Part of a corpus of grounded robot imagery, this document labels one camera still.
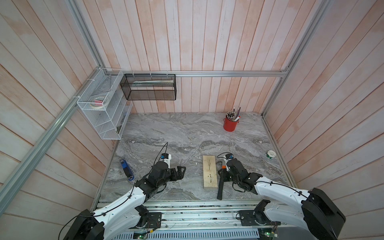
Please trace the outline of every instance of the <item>black mesh basket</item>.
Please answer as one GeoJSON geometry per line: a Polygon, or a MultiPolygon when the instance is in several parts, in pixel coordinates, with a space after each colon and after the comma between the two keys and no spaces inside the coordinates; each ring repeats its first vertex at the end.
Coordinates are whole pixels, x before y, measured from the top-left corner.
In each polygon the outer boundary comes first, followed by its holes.
{"type": "Polygon", "coordinates": [[[120,86],[127,100],[176,100],[174,74],[124,74],[120,86]]]}

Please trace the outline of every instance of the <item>vent grille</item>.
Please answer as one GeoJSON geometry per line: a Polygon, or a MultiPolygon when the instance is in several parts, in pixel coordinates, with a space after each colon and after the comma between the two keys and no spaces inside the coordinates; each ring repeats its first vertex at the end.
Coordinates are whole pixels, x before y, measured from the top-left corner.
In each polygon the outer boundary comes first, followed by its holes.
{"type": "MultiPolygon", "coordinates": [[[[259,238],[257,228],[213,229],[213,230],[157,230],[147,235],[148,239],[255,239],[259,238]]],[[[123,232],[114,239],[133,239],[133,232],[123,232]]]]}

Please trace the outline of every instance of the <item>metal profile bar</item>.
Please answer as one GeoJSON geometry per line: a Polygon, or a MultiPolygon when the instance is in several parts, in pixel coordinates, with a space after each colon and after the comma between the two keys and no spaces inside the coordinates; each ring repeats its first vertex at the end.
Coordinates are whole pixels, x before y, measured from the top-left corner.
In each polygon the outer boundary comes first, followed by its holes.
{"type": "Polygon", "coordinates": [[[113,148],[112,148],[112,152],[109,156],[107,166],[105,166],[105,169],[104,169],[103,179],[101,180],[101,182],[99,184],[99,187],[97,189],[96,196],[93,199],[90,211],[95,211],[97,208],[97,205],[99,203],[99,199],[101,196],[101,191],[103,190],[103,187],[104,187],[105,181],[107,179],[109,169],[111,168],[112,160],[113,160],[113,157],[115,156],[115,152],[116,152],[116,149],[118,148],[119,142],[120,142],[120,140],[117,140],[116,143],[114,144],[113,148]]]}
{"type": "Polygon", "coordinates": [[[123,74],[175,74],[176,77],[284,77],[285,71],[123,71],[123,74]]]}
{"type": "Polygon", "coordinates": [[[85,24],[83,15],[79,9],[79,6],[76,3],[76,0],[66,0],[66,2],[67,2],[67,5],[68,5],[70,11],[73,14],[75,20],[76,20],[76,24],[78,25],[80,31],[82,32],[82,34],[84,36],[84,39],[85,39],[87,45],[89,46],[89,48],[91,50],[93,57],[96,60],[96,63],[99,65],[100,68],[103,68],[105,66],[105,64],[104,64],[104,62],[100,56],[100,53],[96,47],[95,42],[93,41],[93,38],[92,38],[88,28],[87,28],[87,25],[85,24]]]}
{"type": "Polygon", "coordinates": [[[273,91],[271,97],[269,98],[269,100],[268,100],[268,102],[267,102],[267,104],[266,104],[266,106],[264,108],[264,111],[262,113],[263,117],[265,117],[268,114],[269,110],[272,107],[272,104],[274,103],[274,101],[277,98],[279,92],[281,91],[281,89],[283,88],[286,80],[288,79],[290,73],[292,72],[292,69],[295,68],[298,60],[302,56],[302,54],[303,54],[304,50],[306,49],[308,43],[313,38],[313,35],[314,35],[316,29],[319,27],[320,22],[325,17],[325,13],[329,9],[329,7],[331,6],[331,3],[333,1],[334,0],[323,0],[322,1],[319,9],[317,10],[315,16],[313,17],[313,19],[311,21],[310,26],[308,27],[307,31],[305,32],[305,34],[303,36],[303,39],[301,40],[297,50],[295,51],[292,59],[289,61],[286,75],[283,76],[283,78],[279,81],[279,83],[277,84],[277,86],[276,86],[275,90],[273,91]]]}
{"type": "MultiPolygon", "coordinates": [[[[97,73],[96,69],[92,72],[89,78],[92,78],[97,73]]],[[[33,170],[39,164],[42,157],[51,147],[61,130],[65,127],[69,119],[77,109],[77,96],[81,95],[88,84],[92,81],[89,79],[74,97],[63,108],[59,116],[49,126],[45,133],[37,140],[36,144],[28,151],[21,163],[13,171],[10,177],[5,181],[0,188],[0,216],[5,212],[13,198],[19,192],[23,184],[27,181],[33,170]]]]}
{"type": "Polygon", "coordinates": [[[266,134],[268,135],[268,137],[269,137],[269,139],[271,141],[271,144],[272,144],[273,148],[276,151],[277,160],[278,160],[278,162],[280,164],[281,169],[283,170],[283,173],[285,175],[285,178],[288,181],[288,184],[291,187],[299,188],[297,186],[297,183],[296,183],[295,179],[292,176],[292,173],[291,173],[290,169],[288,168],[287,164],[285,163],[284,156],[281,154],[281,150],[279,148],[279,145],[277,144],[277,141],[276,141],[275,137],[273,136],[272,131],[269,128],[269,126],[268,126],[268,124],[267,124],[267,122],[265,121],[264,118],[262,118],[262,122],[263,122],[264,128],[266,130],[266,134]]]}

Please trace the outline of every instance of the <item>black cable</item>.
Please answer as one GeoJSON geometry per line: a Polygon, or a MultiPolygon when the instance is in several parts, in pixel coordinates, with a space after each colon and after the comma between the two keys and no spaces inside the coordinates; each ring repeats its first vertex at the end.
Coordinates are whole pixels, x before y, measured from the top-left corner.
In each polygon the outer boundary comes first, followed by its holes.
{"type": "Polygon", "coordinates": [[[294,188],[292,188],[292,187],[290,187],[290,186],[287,186],[287,185],[284,185],[284,184],[281,184],[281,183],[278,183],[278,182],[272,182],[272,181],[271,181],[271,182],[264,182],[264,183],[268,183],[268,184],[277,184],[277,185],[281,185],[281,186],[290,188],[290,189],[294,190],[295,192],[297,192],[297,193],[299,194],[299,196],[302,195],[302,196],[304,196],[306,199],[308,199],[308,197],[305,196],[301,191],[299,192],[299,191],[297,191],[296,189],[294,189],[294,188]]]}
{"type": "Polygon", "coordinates": [[[164,189],[165,189],[166,187],[167,187],[167,184],[165,184],[165,187],[163,188],[163,190],[156,192],[156,194],[161,193],[162,191],[164,191],[164,189]]]}
{"type": "Polygon", "coordinates": [[[161,151],[164,149],[164,147],[167,145],[167,148],[168,148],[168,142],[166,142],[165,144],[164,144],[164,146],[161,148],[161,150],[160,150],[160,152],[157,154],[157,156],[155,157],[155,161],[153,162],[153,165],[152,166],[155,166],[155,162],[156,162],[156,159],[157,159],[157,157],[160,155],[160,153],[161,153],[161,151]]]}
{"type": "Polygon", "coordinates": [[[223,152],[223,153],[220,153],[219,155],[217,155],[217,157],[219,157],[221,154],[224,154],[224,153],[230,153],[232,154],[231,152],[223,152]]]}
{"type": "Polygon", "coordinates": [[[71,220],[69,220],[69,222],[67,222],[67,223],[61,228],[61,230],[60,230],[60,232],[59,232],[58,240],[60,240],[60,234],[61,234],[62,230],[65,228],[65,226],[67,226],[68,223],[70,223],[70,222],[71,222],[73,219],[75,219],[76,217],[100,217],[100,216],[103,216],[103,215],[105,215],[106,213],[108,213],[108,212],[110,212],[110,211],[112,211],[112,210],[114,210],[114,209],[120,207],[121,205],[123,205],[128,199],[131,198],[132,193],[133,193],[133,189],[135,188],[135,184],[136,184],[136,183],[133,184],[132,191],[131,191],[130,195],[128,196],[128,198],[127,198],[124,202],[122,202],[121,204],[119,204],[118,206],[116,206],[116,207],[114,207],[114,208],[112,208],[112,209],[110,209],[110,210],[108,210],[108,211],[106,211],[106,212],[104,212],[104,213],[102,213],[102,214],[99,214],[99,215],[85,216],[85,215],[80,215],[80,214],[79,214],[79,215],[74,216],[71,220]]]}
{"type": "Polygon", "coordinates": [[[235,187],[233,186],[234,184],[235,184],[235,183],[233,182],[233,183],[232,183],[232,188],[233,188],[235,191],[242,192],[242,191],[240,191],[240,190],[235,189],[235,187]]]}
{"type": "Polygon", "coordinates": [[[58,240],[60,240],[60,234],[61,234],[61,232],[63,231],[63,229],[65,228],[65,226],[67,226],[68,223],[70,223],[70,222],[71,222],[73,219],[75,219],[76,217],[77,217],[77,215],[74,216],[71,220],[69,220],[69,221],[62,227],[62,229],[61,229],[60,232],[59,232],[59,237],[57,237],[58,240]]]}
{"type": "MultiPolygon", "coordinates": [[[[238,212],[237,214],[240,214],[240,212],[238,212]]],[[[237,214],[236,214],[235,218],[236,218],[237,220],[241,221],[240,218],[237,218],[237,214]]]]}

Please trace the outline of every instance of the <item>wooden wall panel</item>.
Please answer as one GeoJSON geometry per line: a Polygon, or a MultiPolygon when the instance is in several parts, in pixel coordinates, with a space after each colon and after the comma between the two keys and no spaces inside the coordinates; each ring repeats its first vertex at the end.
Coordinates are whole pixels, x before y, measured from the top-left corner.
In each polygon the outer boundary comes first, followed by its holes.
{"type": "Polygon", "coordinates": [[[339,239],[383,238],[384,1],[346,3],[328,10],[266,119],[298,186],[346,215],[339,239]]]}
{"type": "MultiPolygon", "coordinates": [[[[0,185],[95,67],[64,1],[1,1],[0,185]]],[[[69,219],[90,207],[112,147],[76,111],[0,217],[1,236],[57,238],[69,219]],[[20,224],[27,227],[13,227],[20,224]]]]}
{"type": "MultiPolygon", "coordinates": [[[[77,2],[103,61],[112,67],[198,71],[284,69],[321,0],[77,2]]],[[[225,112],[233,106],[261,113],[278,80],[182,78],[176,101],[134,105],[146,113],[225,112]]]]}

